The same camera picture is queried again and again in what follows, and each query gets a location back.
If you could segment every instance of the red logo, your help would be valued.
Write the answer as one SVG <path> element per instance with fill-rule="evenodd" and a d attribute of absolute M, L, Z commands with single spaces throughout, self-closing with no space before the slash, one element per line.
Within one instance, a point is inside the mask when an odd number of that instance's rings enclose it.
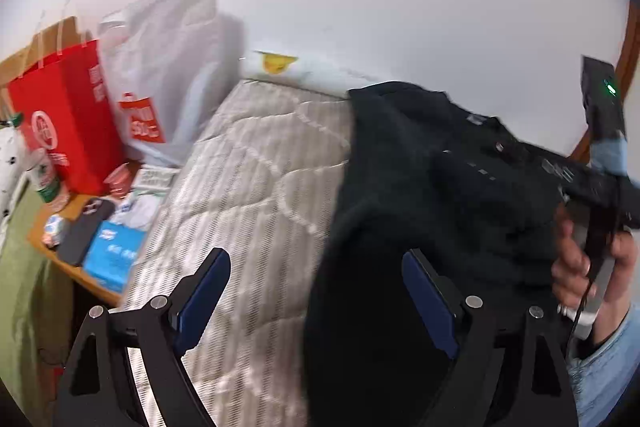
<path fill-rule="evenodd" d="M 50 151 L 58 146 L 58 134 L 47 113 L 34 111 L 31 115 L 31 127 L 36 140 L 45 149 Z"/>
<path fill-rule="evenodd" d="M 135 140 L 164 143 L 162 129 L 156 117 L 151 98 L 136 99 L 130 92 L 123 93 L 120 108 L 129 115 L 129 132 Z"/>

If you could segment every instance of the red shopping bag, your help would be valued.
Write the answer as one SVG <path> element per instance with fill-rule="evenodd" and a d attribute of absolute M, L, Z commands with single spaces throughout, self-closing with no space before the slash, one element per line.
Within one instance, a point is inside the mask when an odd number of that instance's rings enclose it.
<path fill-rule="evenodd" d="M 60 177 L 82 194 L 107 192 L 104 180 L 124 162 L 96 43 L 47 55 L 9 84 L 15 110 L 31 123 Z"/>

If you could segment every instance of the black phone case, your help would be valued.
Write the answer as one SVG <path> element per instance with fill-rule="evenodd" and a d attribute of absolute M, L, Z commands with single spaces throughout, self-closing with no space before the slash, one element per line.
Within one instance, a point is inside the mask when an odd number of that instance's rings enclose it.
<path fill-rule="evenodd" d="M 80 266 L 89 250 L 100 223 L 109 219 L 115 205 L 109 200 L 91 198 L 82 208 L 82 213 L 71 224 L 69 233 L 58 247 L 58 257 L 71 266 Z"/>

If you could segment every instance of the quilted mattress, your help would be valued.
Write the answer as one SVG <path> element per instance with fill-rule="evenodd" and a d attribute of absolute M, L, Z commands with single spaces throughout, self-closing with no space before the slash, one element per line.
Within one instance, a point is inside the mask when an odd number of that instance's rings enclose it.
<path fill-rule="evenodd" d="M 241 81 L 194 145 L 136 260 L 124 309 L 168 295 L 213 247 L 231 257 L 200 344 L 182 359 L 218 427 L 306 425 L 303 320 L 350 132 L 346 100 Z M 130 357 L 149 425 L 164 425 L 139 351 Z"/>

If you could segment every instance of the plastic bottle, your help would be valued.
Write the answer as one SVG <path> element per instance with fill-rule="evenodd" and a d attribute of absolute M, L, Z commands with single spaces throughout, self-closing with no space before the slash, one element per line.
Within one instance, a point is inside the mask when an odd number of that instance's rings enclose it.
<path fill-rule="evenodd" d="M 33 129 L 24 121 L 24 115 L 21 112 L 14 115 L 11 124 L 17 138 L 20 167 L 47 206 L 53 212 L 59 212 L 70 199 L 65 182 L 58 177 L 47 151 L 39 146 Z"/>

